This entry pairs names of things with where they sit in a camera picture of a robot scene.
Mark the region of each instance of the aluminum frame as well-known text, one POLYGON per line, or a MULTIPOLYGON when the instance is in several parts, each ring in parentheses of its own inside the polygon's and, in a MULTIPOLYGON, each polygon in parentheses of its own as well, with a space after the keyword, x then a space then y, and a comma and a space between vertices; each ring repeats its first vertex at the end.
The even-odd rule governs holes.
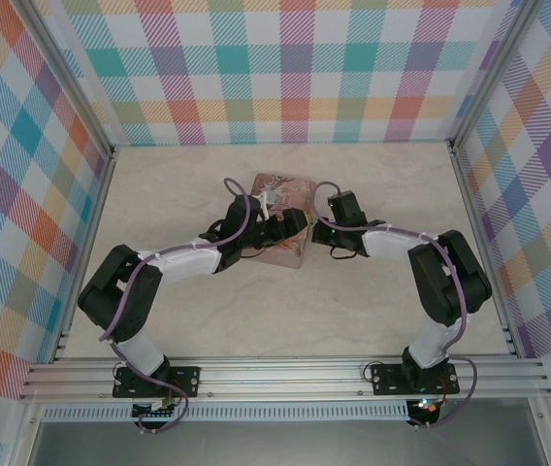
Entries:
POLYGON ((56 357, 58 350, 60 348, 64 349, 66 345, 66 340, 73 323, 73 316, 75 315, 75 310, 78 306, 78 298, 80 297, 81 287, 83 286, 83 280, 88 267, 88 260, 90 259, 90 254, 92 254, 92 248, 94 247, 94 240, 99 228, 99 223, 101 222, 101 215, 103 214, 105 201, 108 198, 108 192, 110 191, 110 186, 112 185, 113 170, 115 169, 118 153, 119 150, 116 150, 113 153, 113 158, 110 158, 105 162, 101 185, 92 210, 92 218, 86 230, 83 247, 81 248, 80 256, 76 263, 75 278, 71 283, 69 295, 60 316, 61 323, 58 325, 58 328, 56 328, 52 336, 55 343, 49 348, 49 353, 46 355, 46 360, 48 362, 52 362, 56 357))
POLYGON ((526 34, 530 30, 530 26, 535 20, 538 12, 545 4, 545 0, 523 0, 515 19, 510 28, 506 32, 496 55, 493 57, 492 63, 484 77, 480 88, 473 96, 470 106, 467 108, 461 124, 457 129, 453 144, 456 148, 460 147, 468 138, 471 131, 478 123, 482 116, 491 95, 496 90, 498 83, 503 78, 504 73, 510 66, 519 46, 523 42, 526 34))
POLYGON ((32 403, 27 406, 18 430, 16 443, 7 458, 8 466, 22 466, 29 463, 44 411, 44 405, 32 403))
MULTIPOLYGON (((551 395, 551 382, 537 359, 512 355, 471 356, 478 368, 476 398, 530 398, 551 395)), ((268 401, 411 400, 423 395, 374 396, 361 371, 370 361, 400 363, 394 356, 207 357, 173 359, 173 366, 201 367, 198 396, 191 403, 268 401)), ((32 366, 21 401, 27 403, 115 402, 112 398, 115 358, 60 358, 32 366)), ((464 398, 472 370, 454 361, 464 398)))
MULTIPOLYGON (((498 274, 496 273, 495 267, 493 265, 493 254, 489 249, 489 243, 485 240, 482 226, 477 221, 479 216, 473 203, 473 193, 470 190, 470 185, 467 183, 467 176, 461 163, 458 148, 452 145, 450 142, 447 143, 447 147, 448 153, 450 155, 450 160, 454 168, 454 173, 457 178, 457 183, 459 184, 459 187, 461 189, 463 202, 466 206, 468 217, 470 218, 471 229, 473 231, 474 240, 476 241, 476 245, 480 252, 482 265, 487 272, 487 277, 489 277, 491 287, 494 290, 493 299, 496 304, 496 309, 498 310, 500 322, 502 324, 502 327, 504 328, 504 332, 508 332, 510 338, 509 342, 513 346, 515 353, 521 357, 525 357, 526 352, 523 342, 519 337, 519 333, 512 330, 516 329, 517 325, 512 318, 512 315, 508 312, 508 304, 506 303, 504 294, 502 293, 503 288, 501 288, 500 286, 498 274)), ((535 420, 535 427, 538 433, 538 438, 540 439, 540 442, 543 446, 547 462, 551 464, 550 400, 538 397, 531 397, 529 398, 529 403, 533 419, 535 420)))
POLYGON ((69 97, 98 149, 104 152, 108 158, 112 158, 114 144, 108 138, 103 125, 94 113, 62 49, 53 39, 38 8, 32 3, 32 0, 12 0, 11 3, 39 46, 49 68, 69 97))

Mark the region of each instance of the plaid backdrop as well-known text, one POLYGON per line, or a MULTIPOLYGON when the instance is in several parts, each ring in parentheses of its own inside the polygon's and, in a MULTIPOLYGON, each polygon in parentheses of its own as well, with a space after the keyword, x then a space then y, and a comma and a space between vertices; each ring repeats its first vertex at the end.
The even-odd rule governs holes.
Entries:
POLYGON ((510 311, 526 353, 551 376, 551 0, 465 150, 510 311))
POLYGON ((130 145, 443 140, 507 23, 493 44, 485 28, 514 10, 510 0, 37 3, 111 138, 130 145))
POLYGON ((476 94, 476 92, 478 92, 480 85, 484 82, 487 76, 487 71, 489 71, 489 66, 491 66, 491 63, 496 56, 496 53, 500 49, 502 40, 508 32, 508 29, 510 28, 512 21, 515 19, 515 16, 517 15, 519 7, 522 3, 523 0, 510 0, 510 6, 508 7, 508 10, 504 15, 504 18, 502 19, 500 27, 496 31, 496 35, 494 36, 493 41, 491 41, 491 45, 487 49, 487 53, 485 53, 485 57, 480 62, 480 66, 478 67, 478 70, 476 71, 476 74, 471 81, 470 88, 468 89, 468 94, 466 95, 465 99, 463 99, 461 107, 459 107, 459 112, 457 112, 457 116, 452 122, 452 126, 450 127, 450 131, 446 139, 454 139, 454 136, 456 135, 457 130, 461 125, 461 121, 463 120, 463 116, 466 114, 466 111, 470 107, 471 99, 476 94))
POLYGON ((0 0, 0 458, 29 365, 51 344, 103 161, 0 0))

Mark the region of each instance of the beige floor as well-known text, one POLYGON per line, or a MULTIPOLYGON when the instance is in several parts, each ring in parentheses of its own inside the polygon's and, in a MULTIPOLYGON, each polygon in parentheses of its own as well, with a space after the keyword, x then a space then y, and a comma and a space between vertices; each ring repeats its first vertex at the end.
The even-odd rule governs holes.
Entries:
MULTIPOLYGON (((157 250, 196 237, 226 213, 222 179, 250 188, 258 172, 331 180, 353 190, 369 218, 435 234, 455 228, 474 244, 441 143, 131 148, 120 152, 86 278, 118 244, 157 250)), ((177 356, 400 354, 423 315, 407 263, 334 261, 308 242, 299 270, 241 261, 160 287, 146 327, 177 356)), ((65 355, 111 354, 100 334, 78 310, 65 355)), ((454 352, 506 352, 491 301, 454 352)))

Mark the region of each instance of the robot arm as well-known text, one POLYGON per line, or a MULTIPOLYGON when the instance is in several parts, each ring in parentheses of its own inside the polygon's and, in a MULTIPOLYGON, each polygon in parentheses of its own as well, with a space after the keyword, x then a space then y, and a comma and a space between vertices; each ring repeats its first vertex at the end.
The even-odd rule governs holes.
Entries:
MULTIPOLYGON (((383 221, 368 222, 351 191, 328 199, 334 223, 347 227, 373 227, 383 221)), ((346 249, 354 255, 408 260, 426 319, 414 342, 405 348, 401 372, 408 388, 420 392, 437 384, 445 370, 448 345, 461 328, 461 308, 454 280, 441 255, 428 241, 381 230, 339 231, 317 223, 312 240, 334 249, 346 249)), ((468 318, 491 297, 491 284, 476 260, 464 236, 455 230, 436 237, 452 261, 466 298, 468 318)))
MULTIPOLYGON (((193 248, 156 253, 155 258, 137 274, 128 290, 120 320, 111 333, 111 343, 115 343, 128 362, 141 373, 160 381, 168 379, 168 359, 150 340, 145 328, 161 283, 222 272, 241 259, 244 249, 268 248, 308 226, 306 215, 299 209, 283 211, 283 219, 280 219, 269 216, 257 198, 249 196, 248 199, 249 221, 234 241, 221 244, 221 240, 232 236, 243 225, 245 199, 241 195, 236 196, 225 218, 215 222, 206 233, 190 243, 193 248), (208 246, 215 243, 219 246, 208 246)), ((122 284, 127 283, 138 264, 151 255, 151 251, 134 251, 125 245, 110 251, 78 300, 79 307, 90 320, 104 329, 110 326, 123 294, 122 284)))

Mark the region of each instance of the black mounting bracket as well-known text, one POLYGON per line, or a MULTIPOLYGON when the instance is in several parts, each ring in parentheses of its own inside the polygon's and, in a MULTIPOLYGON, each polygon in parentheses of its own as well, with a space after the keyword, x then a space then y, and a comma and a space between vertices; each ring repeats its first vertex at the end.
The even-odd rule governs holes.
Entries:
POLYGON ((442 395, 444 388, 439 379, 445 383, 445 393, 459 393, 459 380, 454 364, 442 364, 438 379, 415 391, 403 371, 402 364, 373 364, 370 366, 370 382, 374 395, 442 395))
MULTIPOLYGON (((119 367, 114 374, 113 398, 168 398, 169 389, 165 386, 147 382, 138 377, 128 367, 119 367)), ((200 387, 200 368, 196 366, 170 367, 165 382, 177 386, 187 393, 189 398, 198 396, 200 387)))

